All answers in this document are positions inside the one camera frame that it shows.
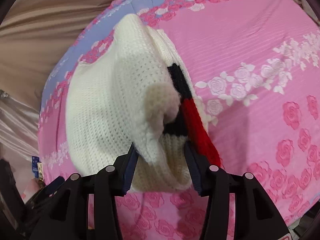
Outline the white red black knit sweater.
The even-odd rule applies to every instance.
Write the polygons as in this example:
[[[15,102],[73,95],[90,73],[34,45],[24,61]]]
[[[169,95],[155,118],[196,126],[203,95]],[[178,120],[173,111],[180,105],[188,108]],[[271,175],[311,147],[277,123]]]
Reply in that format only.
[[[135,14],[116,25],[103,55],[76,67],[67,93],[66,135],[71,160],[83,176],[114,163],[134,145],[139,157],[130,188],[138,192],[191,186],[186,141],[210,164],[221,164],[204,107],[174,44]]]

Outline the pink floral bed sheet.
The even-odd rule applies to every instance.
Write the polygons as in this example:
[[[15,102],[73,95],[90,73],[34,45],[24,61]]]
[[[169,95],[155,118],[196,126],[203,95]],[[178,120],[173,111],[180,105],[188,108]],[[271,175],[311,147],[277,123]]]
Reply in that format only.
[[[44,181],[75,172],[65,108],[76,67],[96,61],[126,14],[175,44],[225,170],[251,172],[287,224],[319,200],[319,27],[293,0],[114,0],[48,77],[39,118]]]

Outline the beige satin blanket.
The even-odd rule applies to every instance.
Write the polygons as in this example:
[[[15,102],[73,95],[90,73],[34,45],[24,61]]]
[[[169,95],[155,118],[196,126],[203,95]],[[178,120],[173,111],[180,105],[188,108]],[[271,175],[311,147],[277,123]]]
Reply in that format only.
[[[1,156],[38,153],[37,119],[49,74],[113,0],[1,0]]]

